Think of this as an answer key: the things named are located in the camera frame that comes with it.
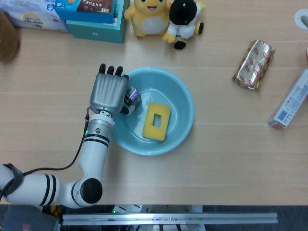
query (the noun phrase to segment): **light blue bowl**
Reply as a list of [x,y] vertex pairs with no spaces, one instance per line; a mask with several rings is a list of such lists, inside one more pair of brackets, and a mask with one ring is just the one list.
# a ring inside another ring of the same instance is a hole
[[[166,70],[145,67],[128,73],[129,85],[140,93],[142,105],[130,115],[114,117],[114,140],[126,150],[141,155],[159,155],[177,147],[188,135],[194,119],[193,98],[185,84]],[[142,130],[150,102],[171,107],[166,139],[144,138]]]

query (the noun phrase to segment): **wire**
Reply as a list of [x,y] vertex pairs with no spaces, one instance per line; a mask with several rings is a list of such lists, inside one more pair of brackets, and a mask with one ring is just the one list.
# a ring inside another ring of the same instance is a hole
[[[92,110],[94,113],[97,113],[97,112],[98,112],[95,108],[93,108],[93,107],[91,107],[91,106],[89,106],[89,107],[87,108],[87,114],[86,114],[86,117],[85,117],[86,122],[85,122],[85,127],[84,127],[84,129],[83,129],[83,135],[82,135],[81,142],[80,142],[80,144],[79,144],[78,150],[77,150],[77,152],[76,152],[76,155],[75,155],[73,161],[72,161],[69,165],[67,165],[67,166],[65,166],[65,167],[60,167],[60,168],[55,168],[55,167],[39,167],[39,168],[30,170],[30,171],[24,172],[24,173],[23,173],[23,176],[29,175],[29,174],[34,173],[34,172],[43,171],[43,170],[61,171],[61,170],[65,170],[65,169],[68,169],[69,167],[71,167],[71,166],[74,164],[74,162],[76,161],[76,159],[77,159],[77,157],[78,157],[78,155],[79,155],[79,152],[80,152],[80,149],[81,149],[83,140],[84,140],[84,138],[85,138],[85,136],[86,136],[86,131],[87,131],[87,129],[88,129],[88,124],[89,124],[89,119],[90,119],[89,110]],[[6,190],[10,187],[10,185],[13,183],[13,180],[14,180],[14,178],[11,179],[11,180],[4,186],[4,188],[3,188],[2,190],[0,190],[0,202],[1,202],[2,197],[5,195],[5,191],[6,191]]]

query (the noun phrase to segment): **robotic arm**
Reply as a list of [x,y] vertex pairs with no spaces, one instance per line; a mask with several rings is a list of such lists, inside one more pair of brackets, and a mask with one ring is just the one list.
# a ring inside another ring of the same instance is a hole
[[103,193],[103,166],[114,126],[112,116],[130,113],[123,106],[128,76],[121,76],[122,67],[118,67],[114,75],[112,66],[108,68],[107,74],[105,69],[105,64],[102,64],[96,76],[89,107],[95,114],[89,118],[87,113],[84,135],[77,152],[77,155],[81,152],[78,165],[83,171],[83,178],[74,182],[62,182],[54,175],[32,172],[65,168],[38,168],[21,174],[12,166],[1,165],[0,195],[3,194],[7,202],[40,206],[58,204],[80,208],[94,205],[100,200]]

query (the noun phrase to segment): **black and white plush toy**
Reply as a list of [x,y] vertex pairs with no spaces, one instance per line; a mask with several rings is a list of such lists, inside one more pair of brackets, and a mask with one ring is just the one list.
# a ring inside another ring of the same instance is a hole
[[183,49],[186,39],[202,33],[204,24],[197,22],[197,16],[205,8],[202,1],[195,3],[194,0],[174,0],[169,12],[170,24],[163,41],[174,43],[175,49]]

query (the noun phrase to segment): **wooden table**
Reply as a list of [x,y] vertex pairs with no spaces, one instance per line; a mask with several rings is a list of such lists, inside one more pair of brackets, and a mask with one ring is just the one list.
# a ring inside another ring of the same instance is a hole
[[[195,122],[174,151],[156,157],[112,142],[101,204],[307,205],[308,103],[291,126],[266,124],[292,82],[307,67],[307,31],[294,23],[305,0],[207,1],[205,32],[182,51],[160,36],[124,45],[21,29],[21,49],[0,64],[0,162],[26,171],[71,162],[100,63],[126,72],[144,66],[178,75],[195,101]],[[250,41],[276,49],[259,93],[232,83]],[[82,177],[77,164],[56,172]]]

